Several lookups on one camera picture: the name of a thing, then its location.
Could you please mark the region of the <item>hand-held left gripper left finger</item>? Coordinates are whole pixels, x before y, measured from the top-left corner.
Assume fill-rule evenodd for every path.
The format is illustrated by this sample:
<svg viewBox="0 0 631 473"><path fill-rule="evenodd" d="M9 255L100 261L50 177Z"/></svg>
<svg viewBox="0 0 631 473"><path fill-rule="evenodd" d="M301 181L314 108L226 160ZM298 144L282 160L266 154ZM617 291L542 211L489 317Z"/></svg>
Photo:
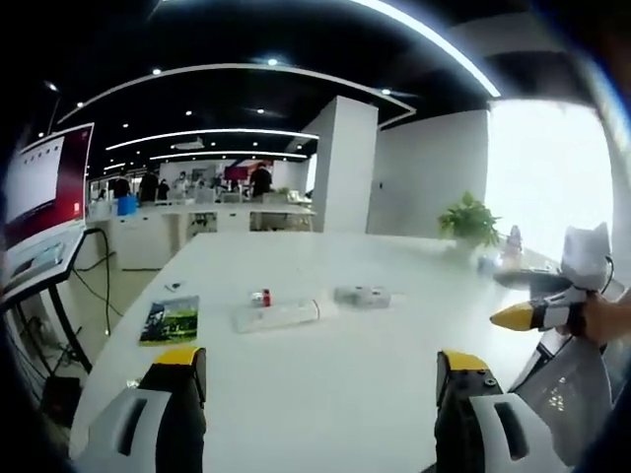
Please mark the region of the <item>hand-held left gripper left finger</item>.
<svg viewBox="0 0 631 473"><path fill-rule="evenodd" d="M89 426L77 472L201 472L206 350L171 348Z"/></svg>

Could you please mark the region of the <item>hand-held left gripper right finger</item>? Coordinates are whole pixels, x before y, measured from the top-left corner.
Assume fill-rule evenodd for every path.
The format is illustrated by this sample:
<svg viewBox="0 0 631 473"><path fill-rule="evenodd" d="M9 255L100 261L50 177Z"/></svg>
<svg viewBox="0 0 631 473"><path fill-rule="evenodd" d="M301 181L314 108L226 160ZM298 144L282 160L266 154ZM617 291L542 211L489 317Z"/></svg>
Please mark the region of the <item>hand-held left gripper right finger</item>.
<svg viewBox="0 0 631 473"><path fill-rule="evenodd" d="M550 429L479 358L437 354L437 472L566 472Z"/></svg>

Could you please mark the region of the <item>person's right hand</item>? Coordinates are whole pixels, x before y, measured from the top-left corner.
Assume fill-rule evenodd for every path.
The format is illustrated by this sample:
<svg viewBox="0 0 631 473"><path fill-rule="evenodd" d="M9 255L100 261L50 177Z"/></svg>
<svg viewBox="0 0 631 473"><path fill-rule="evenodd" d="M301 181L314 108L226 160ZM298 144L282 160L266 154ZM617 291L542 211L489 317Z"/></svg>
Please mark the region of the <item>person's right hand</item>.
<svg viewBox="0 0 631 473"><path fill-rule="evenodd" d="M603 346L630 335L630 289L615 301L589 294L583 306L584 337Z"/></svg>

